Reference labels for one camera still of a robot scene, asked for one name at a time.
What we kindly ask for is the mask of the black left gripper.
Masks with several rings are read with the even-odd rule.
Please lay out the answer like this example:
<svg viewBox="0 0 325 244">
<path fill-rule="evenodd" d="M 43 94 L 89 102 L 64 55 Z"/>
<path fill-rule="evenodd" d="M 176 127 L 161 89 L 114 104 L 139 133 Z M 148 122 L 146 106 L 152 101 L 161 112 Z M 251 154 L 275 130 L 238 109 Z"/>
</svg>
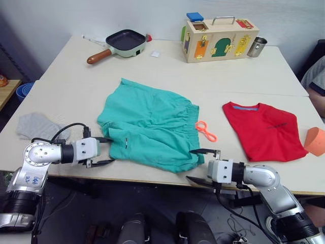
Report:
<svg viewBox="0 0 325 244">
<path fill-rule="evenodd" d="M 96 137 L 96 140 L 98 140 L 99 143 L 109 143 L 109 142 L 113 141 L 112 139 L 105 138 L 105 137 Z M 86 166 L 86 168 L 100 167 L 100 166 L 110 164 L 114 161 L 115 161 L 114 159 L 108 159 L 108 160 L 102 160 L 102 161 L 97 161 L 96 163 L 93 163 L 93 160 L 88 159 L 85 161 L 85 166 Z"/>
</svg>

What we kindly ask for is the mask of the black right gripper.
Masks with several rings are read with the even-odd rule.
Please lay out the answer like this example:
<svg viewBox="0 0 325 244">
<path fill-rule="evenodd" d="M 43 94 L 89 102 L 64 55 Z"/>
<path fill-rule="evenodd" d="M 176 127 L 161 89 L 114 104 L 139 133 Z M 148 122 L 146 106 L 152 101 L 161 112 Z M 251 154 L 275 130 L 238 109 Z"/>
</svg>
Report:
<svg viewBox="0 0 325 244">
<path fill-rule="evenodd" d="M 189 151 L 192 154 L 213 154 L 216 160 L 220 160 L 221 151 L 220 150 L 213 150 L 213 149 L 206 149 L 206 148 L 200 148 L 200 149 L 194 149 Z M 191 180 L 197 185 L 213 188 L 214 183 L 211 181 L 208 181 L 203 178 L 193 177 L 193 176 L 186 176 L 188 180 Z"/>
</svg>

